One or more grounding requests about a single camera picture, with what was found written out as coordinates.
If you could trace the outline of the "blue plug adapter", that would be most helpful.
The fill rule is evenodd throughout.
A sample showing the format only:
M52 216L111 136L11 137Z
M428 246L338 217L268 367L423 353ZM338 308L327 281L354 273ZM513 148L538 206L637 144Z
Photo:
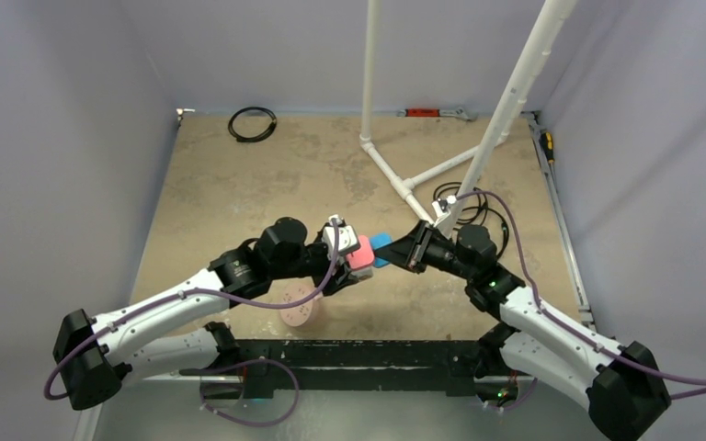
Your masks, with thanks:
M393 241L392 236L387 232L380 232L380 233L374 234L369 238L369 240L370 240L370 246L372 248L372 251L375 254L377 254L377 251L379 249L391 244ZM388 260L375 255L375 259L373 262L374 268L383 268L383 267L388 266L389 264L390 264L390 262Z

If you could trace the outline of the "pink plug adapter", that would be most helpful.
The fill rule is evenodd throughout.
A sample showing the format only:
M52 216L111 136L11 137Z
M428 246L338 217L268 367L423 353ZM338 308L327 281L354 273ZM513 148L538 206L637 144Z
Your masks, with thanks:
M359 248L345 256L346 262L353 271L363 270L371 267L375 261L374 251L372 249L370 238L366 235L358 236Z

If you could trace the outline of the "pink round socket with cord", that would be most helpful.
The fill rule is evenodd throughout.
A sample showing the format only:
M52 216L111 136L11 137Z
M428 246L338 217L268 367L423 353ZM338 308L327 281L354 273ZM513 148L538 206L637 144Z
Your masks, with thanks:
M314 291L314 285L308 281L293 282L285 287L280 296L283 303L293 303L307 298ZM301 305L279 311L281 320L292 328L300 328L314 322L320 315L320 295Z

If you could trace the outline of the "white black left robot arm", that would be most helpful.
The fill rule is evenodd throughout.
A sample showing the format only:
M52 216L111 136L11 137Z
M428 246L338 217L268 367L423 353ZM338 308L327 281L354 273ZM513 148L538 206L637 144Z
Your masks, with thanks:
M169 332L235 306L286 310L358 283L354 257L371 255L367 237L338 215L312 241L307 237L301 221L283 217L147 300L96 315L69 312L52 349L56 366L43 387L45 399L83 411L129 382L166 371L229 374L237 351L223 326L180 338Z

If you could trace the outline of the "white cube power socket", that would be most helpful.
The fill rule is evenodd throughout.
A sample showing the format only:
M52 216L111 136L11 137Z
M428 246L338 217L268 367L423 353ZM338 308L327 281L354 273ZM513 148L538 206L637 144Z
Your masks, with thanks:
M369 266L352 266L350 268L350 276L357 282L372 278L374 275L374 268L372 265Z

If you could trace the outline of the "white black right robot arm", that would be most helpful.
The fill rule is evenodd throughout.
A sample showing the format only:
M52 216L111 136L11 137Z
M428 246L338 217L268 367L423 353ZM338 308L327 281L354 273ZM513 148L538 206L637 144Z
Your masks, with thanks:
M477 378L515 370L542 381L586 410L609 440L638 440L670 407L653 353L592 331L541 300L501 265L484 226L450 239L425 221L375 249L393 266L420 274L432 267L463 279L470 303L497 321L478 341Z

